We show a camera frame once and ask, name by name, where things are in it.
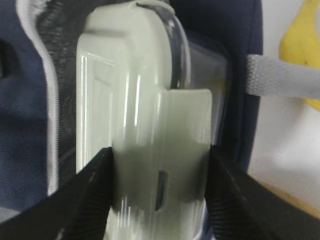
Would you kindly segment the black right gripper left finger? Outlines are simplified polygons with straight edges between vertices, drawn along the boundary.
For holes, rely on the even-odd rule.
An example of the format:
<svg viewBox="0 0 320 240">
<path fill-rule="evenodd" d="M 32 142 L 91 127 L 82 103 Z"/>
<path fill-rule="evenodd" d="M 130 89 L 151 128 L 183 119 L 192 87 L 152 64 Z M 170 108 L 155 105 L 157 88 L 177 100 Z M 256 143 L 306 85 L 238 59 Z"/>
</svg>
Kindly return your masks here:
<svg viewBox="0 0 320 240">
<path fill-rule="evenodd" d="M 57 192 L 0 225 L 2 240 L 102 240 L 113 197 L 113 151 L 103 148 Z"/>
</svg>

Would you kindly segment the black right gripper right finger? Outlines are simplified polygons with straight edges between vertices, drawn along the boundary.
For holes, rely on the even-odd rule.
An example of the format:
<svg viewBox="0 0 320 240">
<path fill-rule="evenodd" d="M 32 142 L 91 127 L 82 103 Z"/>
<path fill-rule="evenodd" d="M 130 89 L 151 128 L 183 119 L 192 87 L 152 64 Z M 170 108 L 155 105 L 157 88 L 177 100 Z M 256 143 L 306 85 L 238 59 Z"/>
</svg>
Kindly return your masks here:
<svg viewBox="0 0 320 240">
<path fill-rule="evenodd" d="M 320 220 L 258 183 L 211 146 L 205 190 L 216 240 L 318 240 Z"/>
</svg>

